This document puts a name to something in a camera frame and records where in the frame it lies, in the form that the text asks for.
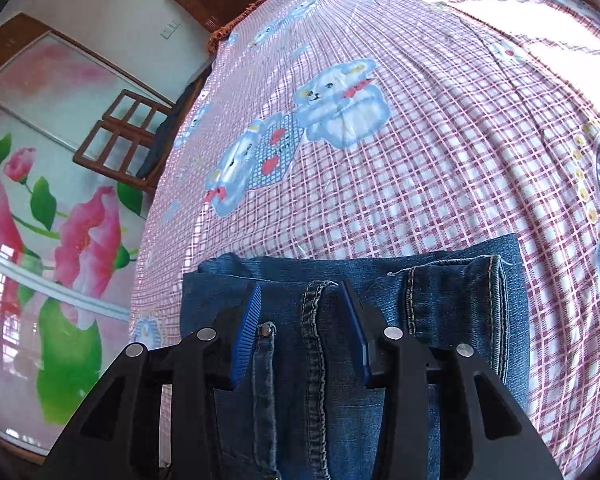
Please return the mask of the blue denim jeans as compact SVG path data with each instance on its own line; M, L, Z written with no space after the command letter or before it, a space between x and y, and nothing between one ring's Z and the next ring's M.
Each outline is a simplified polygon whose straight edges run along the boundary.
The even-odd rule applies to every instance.
M430 348L467 344L516 402L528 401L528 294L516 235L400 258L222 255L184 275L181 333L208 327L250 288L261 307L248 370L215 396L230 479L367 479L382 416L405 393L427 421L428 474L437 478Z

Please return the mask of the dark clothing on chair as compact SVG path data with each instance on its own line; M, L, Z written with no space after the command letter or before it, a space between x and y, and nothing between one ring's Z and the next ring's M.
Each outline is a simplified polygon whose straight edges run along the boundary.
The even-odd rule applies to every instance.
M172 110L166 115L160 126L155 130L153 142L149 152L137 170L136 177L146 180L159 166L164 156L170 153L171 144L175 139L176 133L184 122L190 107L198 98L203 88L205 80L210 74L211 68L204 70L193 82L191 82L179 96Z

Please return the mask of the floral sliding wardrobe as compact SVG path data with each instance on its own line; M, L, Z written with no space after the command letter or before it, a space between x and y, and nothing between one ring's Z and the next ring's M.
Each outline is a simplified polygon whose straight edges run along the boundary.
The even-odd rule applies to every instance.
M26 453L128 342L152 195L72 161L124 89L172 106L27 14L0 26L0 439Z

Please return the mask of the wooden chair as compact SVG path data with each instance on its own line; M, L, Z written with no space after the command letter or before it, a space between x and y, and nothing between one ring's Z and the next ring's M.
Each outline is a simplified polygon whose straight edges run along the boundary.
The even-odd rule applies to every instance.
M146 180L137 178L136 173L149 152L155 130L173 106L160 104L128 89L122 90L87 134L72 161L152 195L170 153Z

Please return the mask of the pink checked bed sheet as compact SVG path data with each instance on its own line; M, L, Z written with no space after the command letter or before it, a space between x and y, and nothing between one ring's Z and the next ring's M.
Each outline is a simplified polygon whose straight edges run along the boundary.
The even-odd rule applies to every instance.
M565 478L600 452L600 12L583 0L266 0L221 42L153 200L131 337L262 291L216 396L232 479L367 479L383 396L339 283L470 344Z

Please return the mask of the white wall switch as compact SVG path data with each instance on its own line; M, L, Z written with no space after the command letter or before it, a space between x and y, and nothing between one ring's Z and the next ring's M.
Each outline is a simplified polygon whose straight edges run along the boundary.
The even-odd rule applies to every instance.
M165 40L169 40L173 36L174 32L176 32L179 29L179 26L181 26L180 21L170 21L169 23L163 26L163 29L161 29L160 32L160 36Z

